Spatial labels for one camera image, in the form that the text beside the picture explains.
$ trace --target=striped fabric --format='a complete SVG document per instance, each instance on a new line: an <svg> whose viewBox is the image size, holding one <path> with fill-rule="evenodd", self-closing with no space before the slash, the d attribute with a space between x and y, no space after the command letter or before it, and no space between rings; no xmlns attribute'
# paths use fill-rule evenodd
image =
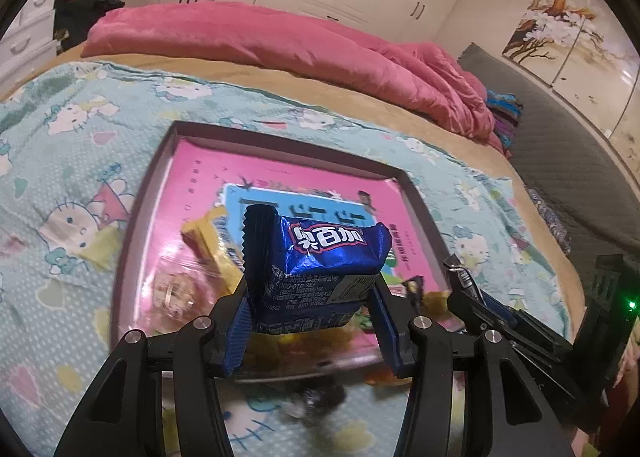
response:
<svg viewBox="0 0 640 457"><path fill-rule="evenodd" d="M510 147L522 116L522 104L513 94L496 94L487 90L486 106L494 113L494 132L504 147Z"/></svg>

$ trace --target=blue snack package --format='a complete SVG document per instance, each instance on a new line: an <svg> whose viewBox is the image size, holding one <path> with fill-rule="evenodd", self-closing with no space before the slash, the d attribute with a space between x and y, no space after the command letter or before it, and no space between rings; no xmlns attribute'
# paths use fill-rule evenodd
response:
<svg viewBox="0 0 640 457"><path fill-rule="evenodd" d="M391 234L380 223L292 219L257 204L246 210L243 247L254 330L284 334L345 325L373 287Z"/></svg>

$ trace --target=gray quilted cover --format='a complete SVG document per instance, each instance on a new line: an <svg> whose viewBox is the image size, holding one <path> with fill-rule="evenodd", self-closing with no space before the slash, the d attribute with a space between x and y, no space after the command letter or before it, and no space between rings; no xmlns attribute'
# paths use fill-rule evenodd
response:
<svg viewBox="0 0 640 457"><path fill-rule="evenodd" d="M476 44L458 61L488 89L513 93L523 103L510 161L569 230L569 259L582 281L591 280L597 255L640 255L640 202L591 132L515 66Z"/></svg>

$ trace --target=cabinet handle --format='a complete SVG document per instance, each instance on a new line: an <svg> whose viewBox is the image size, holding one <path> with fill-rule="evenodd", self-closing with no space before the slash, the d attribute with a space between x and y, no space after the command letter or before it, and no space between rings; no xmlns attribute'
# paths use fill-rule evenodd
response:
<svg viewBox="0 0 640 457"><path fill-rule="evenodd" d="M20 54L22 51L27 49L27 46L29 45L30 41L31 41L31 37L28 36L27 38L24 39L23 42L20 42L19 44L15 44L15 46L13 46L10 49L11 54Z"/></svg>

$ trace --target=pink comforter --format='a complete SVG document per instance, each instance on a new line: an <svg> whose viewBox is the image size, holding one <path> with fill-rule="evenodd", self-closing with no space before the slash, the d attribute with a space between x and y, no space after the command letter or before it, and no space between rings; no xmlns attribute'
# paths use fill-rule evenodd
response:
<svg viewBox="0 0 640 457"><path fill-rule="evenodd" d="M435 44L392 44L328 20L203 0L109 12L82 55L126 52L286 70L424 113L468 138L497 139L481 82Z"/></svg>

